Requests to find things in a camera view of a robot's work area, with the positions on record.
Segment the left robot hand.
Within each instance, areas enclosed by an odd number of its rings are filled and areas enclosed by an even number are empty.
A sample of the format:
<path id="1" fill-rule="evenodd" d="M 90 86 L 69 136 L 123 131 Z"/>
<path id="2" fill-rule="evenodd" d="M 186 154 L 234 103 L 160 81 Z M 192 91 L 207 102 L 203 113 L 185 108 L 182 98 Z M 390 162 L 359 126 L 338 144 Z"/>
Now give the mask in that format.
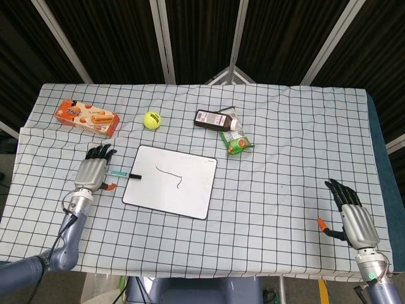
<path id="1" fill-rule="evenodd" d="M 117 152 L 110 147 L 111 144 L 105 144 L 88 150 L 78 168 L 74 181 L 75 189 L 87 189 L 95 193 L 98 190 L 112 191 L 116 188 L 115 183 L 107 184 L 104 181 L 106 168 Z"/>

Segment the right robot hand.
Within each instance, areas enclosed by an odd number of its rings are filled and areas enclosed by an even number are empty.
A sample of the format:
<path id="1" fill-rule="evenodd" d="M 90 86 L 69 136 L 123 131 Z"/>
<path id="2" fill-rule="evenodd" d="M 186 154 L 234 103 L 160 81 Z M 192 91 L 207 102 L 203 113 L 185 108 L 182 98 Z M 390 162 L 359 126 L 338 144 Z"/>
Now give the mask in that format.
<path id="1" fill-rule="evenodd" d="M 331 230 L 318 218 L 320 231 L 331 238 L 346 241 L 355 250 L 376 248 L 380 242 L 378 232 L 370 213 L 362 206 L 357 192 L 334 179 L 325 181 L 325 185 L 332 193 L 343 227 L 341 231 Z"/>

